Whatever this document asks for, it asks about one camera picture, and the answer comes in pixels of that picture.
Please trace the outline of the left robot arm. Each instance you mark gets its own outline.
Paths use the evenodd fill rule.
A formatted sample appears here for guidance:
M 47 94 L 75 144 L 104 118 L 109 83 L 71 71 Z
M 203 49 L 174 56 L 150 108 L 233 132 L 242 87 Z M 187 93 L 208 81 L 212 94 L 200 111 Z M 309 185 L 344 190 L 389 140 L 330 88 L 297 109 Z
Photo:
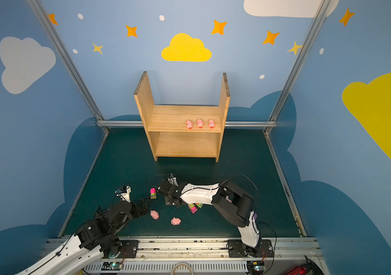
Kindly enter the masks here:
M 150 213 L 150 198 L 119 202 L 99 209 L 62 245 L 20 272 L 21 275 L 73 275 L 101 259 L 123 262 L 137 255 L 138 241 L 123 241 L 117 235 L 127 224 Z

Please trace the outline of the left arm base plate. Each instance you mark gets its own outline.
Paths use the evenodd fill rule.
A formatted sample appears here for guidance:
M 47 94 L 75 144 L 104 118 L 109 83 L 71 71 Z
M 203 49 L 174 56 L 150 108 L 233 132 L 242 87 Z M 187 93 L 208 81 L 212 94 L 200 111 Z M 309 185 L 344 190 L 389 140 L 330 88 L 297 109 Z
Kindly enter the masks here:
M 137 256 L 139 241 L 135 239 L 123 239 L 116 241 L 108 250 L 110 259 L 133 259 Z

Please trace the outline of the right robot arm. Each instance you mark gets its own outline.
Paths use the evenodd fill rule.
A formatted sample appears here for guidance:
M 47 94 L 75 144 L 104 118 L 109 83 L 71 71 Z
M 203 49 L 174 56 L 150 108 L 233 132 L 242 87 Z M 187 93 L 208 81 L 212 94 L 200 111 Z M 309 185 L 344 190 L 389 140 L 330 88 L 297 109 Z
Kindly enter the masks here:
M 213 206 L 240 232 L 241 242 L 246 248 L 259 246 L 260 231 L 252 196 L 230 180 L 212 185 L 178 184 L 173 176 L 163 179 L 158 192 L 167 205 L 182 206 L 203 204 Z

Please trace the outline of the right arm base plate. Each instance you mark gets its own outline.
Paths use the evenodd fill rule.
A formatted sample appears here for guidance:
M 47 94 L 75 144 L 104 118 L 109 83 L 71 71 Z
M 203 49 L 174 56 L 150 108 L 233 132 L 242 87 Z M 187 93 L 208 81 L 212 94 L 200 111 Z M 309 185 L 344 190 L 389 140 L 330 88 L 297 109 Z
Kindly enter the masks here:
M 230 258 L 273 258 L 274 248 L 269 239 L 260 240 L 256 247 L 243 244 L 240 240 L 230 239 L 226 243 Z

